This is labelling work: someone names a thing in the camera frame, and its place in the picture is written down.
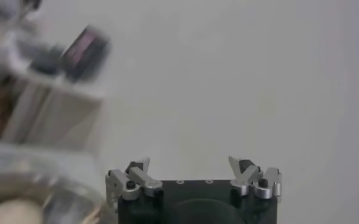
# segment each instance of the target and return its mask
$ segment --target clear plastic container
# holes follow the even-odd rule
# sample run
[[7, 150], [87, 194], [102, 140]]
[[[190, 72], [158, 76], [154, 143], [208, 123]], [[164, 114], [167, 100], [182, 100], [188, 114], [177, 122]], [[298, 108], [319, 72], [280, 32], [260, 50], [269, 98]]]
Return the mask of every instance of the clear plastic container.
[[45, 224], [116, 223], [114, 212], [95, 190], [41, 159], [0, 153], [0, 203], [17, 198], [40, 205]]

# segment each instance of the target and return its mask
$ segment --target screw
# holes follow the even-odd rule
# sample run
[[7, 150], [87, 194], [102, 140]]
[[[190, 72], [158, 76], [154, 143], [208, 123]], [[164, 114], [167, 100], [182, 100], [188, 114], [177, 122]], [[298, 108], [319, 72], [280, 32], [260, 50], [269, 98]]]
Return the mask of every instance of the screw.
[[128, 182], [126, 182], [126, 189], [128, 190], [132, 190], [136, 188], [136, 182], [130, 180]]

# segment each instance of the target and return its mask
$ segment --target silver metal bracket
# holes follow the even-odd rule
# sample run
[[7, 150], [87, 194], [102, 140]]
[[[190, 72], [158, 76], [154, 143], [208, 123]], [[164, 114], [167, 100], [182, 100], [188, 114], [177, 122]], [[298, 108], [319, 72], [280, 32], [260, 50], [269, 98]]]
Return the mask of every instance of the silver metal bracket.
[[120, 170], [111, 170], [105, 177], [106, 180], [106, 199], [111, 204], [116, 203], [120, 196], [124, 200], [136, 200], [140, 196], [140, 186], [131, 181]]
[[246, 196], [249, 192], [249, 188], [254, 180], [259, 179], [261, 172], [257, 166], [249, 166], [239, 178], [236, 178], [230, 182], [230, 184], [238, 190], [240, 196]]
[[255, 196], [261, 199], [277, 197], [278, 202], [282, 196], [282, 174], [277, 168], [269, 168], [265, 174], [260, 167], [255, 166], [249, 160], [229, 157], [229, 163], [235, 174], [235, 179], [230, 182], [240, 196], [246, 196], [249, 188], [254, 188]]
[[273, 196], [281, 201], [282, 195], [282, 174], [277, 168], [269, 168], [263, 178], [254, 181], [255, 195], [258, 198], [270, 199]]
[[148, 197], [154, 197], [163, 190], [163, 182], [152, 179], [146, 172], [138, 167], [130, 168], [128, 177], [138, 183], [144, 189], [144, 193]]

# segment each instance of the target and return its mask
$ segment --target white wall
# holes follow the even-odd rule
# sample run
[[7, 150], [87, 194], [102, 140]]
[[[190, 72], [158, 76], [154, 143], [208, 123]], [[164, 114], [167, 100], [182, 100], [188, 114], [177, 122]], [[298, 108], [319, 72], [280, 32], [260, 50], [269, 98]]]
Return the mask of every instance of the white wall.
[[111, 35], [90, 139], [103, 170], [283, 172], [279, 223], [359, 223], [359, 0], [47, 0], [46, 38]]

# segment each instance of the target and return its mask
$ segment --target white surface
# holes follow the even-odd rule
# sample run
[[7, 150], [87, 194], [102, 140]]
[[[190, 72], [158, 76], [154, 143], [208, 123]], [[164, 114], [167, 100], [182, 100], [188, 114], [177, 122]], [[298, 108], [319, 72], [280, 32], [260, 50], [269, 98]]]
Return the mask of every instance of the white surface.
[[250, 158], [283, 173], [279, 223], [359, 223], [359, 0], [44, 4], [47, 39], [112, 38], [103, 170], [149, 155], [156, 178], [232, 178]]

